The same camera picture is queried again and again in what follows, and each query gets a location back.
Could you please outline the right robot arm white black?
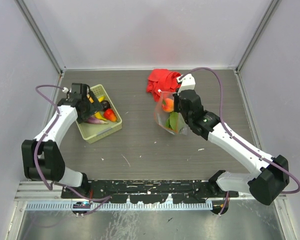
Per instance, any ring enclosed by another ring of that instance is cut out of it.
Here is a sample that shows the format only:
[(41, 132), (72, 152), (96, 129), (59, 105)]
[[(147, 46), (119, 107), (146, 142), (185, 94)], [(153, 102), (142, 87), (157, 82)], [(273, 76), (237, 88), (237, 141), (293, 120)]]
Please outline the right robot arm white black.
[(225, 192), (248, 193), (269, 206), (290, 183), (285, 157), (273, 157), (237, 135), (218, 115), (204, 109), (194, 90), (174, 93), (173, 98), (174, 110), (181, 114), (194, 134), (219, 146), (248, 170), (248, 173), (217, 171), (208, 180), (213, 196), (221, 197)]

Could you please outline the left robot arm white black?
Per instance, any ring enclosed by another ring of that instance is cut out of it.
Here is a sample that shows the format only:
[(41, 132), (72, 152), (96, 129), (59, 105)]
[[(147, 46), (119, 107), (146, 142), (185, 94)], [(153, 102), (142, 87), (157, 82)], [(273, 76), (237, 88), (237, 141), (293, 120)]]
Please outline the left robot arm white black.
[(41, 88), (38, 85), (35, 90), (53, 106), (54, 115), (36, 137), (24, 140), (21, 144), (24, 175), (29, 180), (42, 181), (49, 190), (56, 183), (72, 188), (78, 198), (85, 198), (91, 189), (88, 177), (66, 166), (60, 145), (74, 122), (86, 122), (102, 110), (102, 104), (85, 83), (63, 87), (65, 97), (58, 103), (45, 96)]

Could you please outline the clear zip top bag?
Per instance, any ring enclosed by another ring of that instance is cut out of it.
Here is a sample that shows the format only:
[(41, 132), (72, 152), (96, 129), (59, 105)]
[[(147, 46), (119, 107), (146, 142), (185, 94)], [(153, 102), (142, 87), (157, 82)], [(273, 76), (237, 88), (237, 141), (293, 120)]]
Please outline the clear zip top bag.
[(159, 91), (160, 97), (154, 108), (154, 120), (172, 135), (187, 135), (188, 127), (182, 115), (174, 110), (172, 92)]

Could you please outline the orange peach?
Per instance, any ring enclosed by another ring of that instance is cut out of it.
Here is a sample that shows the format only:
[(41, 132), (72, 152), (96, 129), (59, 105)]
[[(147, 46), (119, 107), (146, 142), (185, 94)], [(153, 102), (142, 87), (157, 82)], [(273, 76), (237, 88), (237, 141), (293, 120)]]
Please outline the orange peach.
[(166, 113), (171, 113), (174, 111), (174, 100), (171, 98), (164, 98), (162, 100), (162, 110)]

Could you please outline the purple eggplant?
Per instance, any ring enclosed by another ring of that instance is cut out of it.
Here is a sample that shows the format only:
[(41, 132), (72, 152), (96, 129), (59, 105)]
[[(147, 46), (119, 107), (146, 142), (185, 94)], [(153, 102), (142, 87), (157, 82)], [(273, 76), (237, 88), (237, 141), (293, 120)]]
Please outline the purple eggplant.
[(86, 121), (88, 124), (94, 124), (94, 125), (107, 125), (108, 122), (106, 120), (98, 119), (95, 117), (89, 117)]

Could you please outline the green leafy vegetable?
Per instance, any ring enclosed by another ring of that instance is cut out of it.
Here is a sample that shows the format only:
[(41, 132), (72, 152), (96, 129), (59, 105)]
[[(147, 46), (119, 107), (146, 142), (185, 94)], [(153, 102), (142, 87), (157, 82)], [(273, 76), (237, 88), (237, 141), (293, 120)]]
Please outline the green leafy vegetable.
[(164, 125), (174, 134), (183, 134), (186, 130), (186, 123), (182, 115), (178, 112), (171, 112)]

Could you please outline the green plastic basket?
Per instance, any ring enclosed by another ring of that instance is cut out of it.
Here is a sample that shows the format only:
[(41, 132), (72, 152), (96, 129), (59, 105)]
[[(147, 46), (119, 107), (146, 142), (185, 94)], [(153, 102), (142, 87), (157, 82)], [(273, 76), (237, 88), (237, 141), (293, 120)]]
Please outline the green plastic basket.
[(123, 121), (122, 121), (122, 118), (119, 115), (119, 112), (117, 111), (115, 105), (113, 104), (113, 101), (109, 97), (108, 93), (106, 92), (106, 90), (102, 84), (92, 86), (90, 89), (94, 93), (94, 95), (98, 98), (105, 96), (105, 100), (107, 100), (109, 102), (111, 109), (113, 110), (115, 116), (117, 117), (116, 122), (107, 120), (108, 124), (92, 124), (92, 123), (86, 123), (86, 122), (83, 122), (83, 123), (75, 122), (82, 138), (87, 143), (92, 144), (98, 140), (101, 140), (101, 139), (121, 130)]

